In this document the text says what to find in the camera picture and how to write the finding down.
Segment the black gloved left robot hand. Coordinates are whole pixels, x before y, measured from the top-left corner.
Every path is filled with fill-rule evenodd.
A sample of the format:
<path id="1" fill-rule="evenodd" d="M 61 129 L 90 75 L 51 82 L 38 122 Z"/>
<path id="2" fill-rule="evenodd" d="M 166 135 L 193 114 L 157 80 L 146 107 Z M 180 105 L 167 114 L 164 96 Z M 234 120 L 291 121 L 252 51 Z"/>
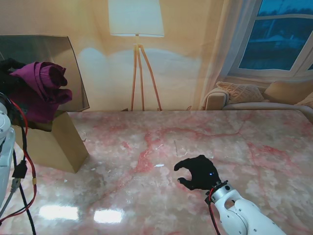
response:
<path id="1" fill-rule="evenodd" d="M 4 59 L 0 62 L 0 107 L 8 109 L 9 102 L 5 97 L 13 98 L 13 101 L 26 115 L 29 111 L 27 101 L 32 90 L 20 76 L 12 75 L 12 70 L 19 70 L 25 66 L 25 63 L 12 58 Z"/>

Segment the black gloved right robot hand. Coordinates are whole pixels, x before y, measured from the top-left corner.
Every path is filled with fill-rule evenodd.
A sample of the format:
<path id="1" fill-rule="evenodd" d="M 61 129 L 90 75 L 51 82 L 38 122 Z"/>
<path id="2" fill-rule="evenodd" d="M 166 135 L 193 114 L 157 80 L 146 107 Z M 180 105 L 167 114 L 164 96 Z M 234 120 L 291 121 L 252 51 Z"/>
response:
<path id="1" fill-rule="evenodd" d="M 204 155 L 198 155 L 197 157 L 187 158 L 178 162 L 174 166 L 174 171 L 178 171 L 181 168 L 188 169 L 191 173 L 191 180 L 183 177 L 178 178 L 179 183 L 189 190 L 211 190 L 214 186 L 221 183 L 217 169 Z"/>

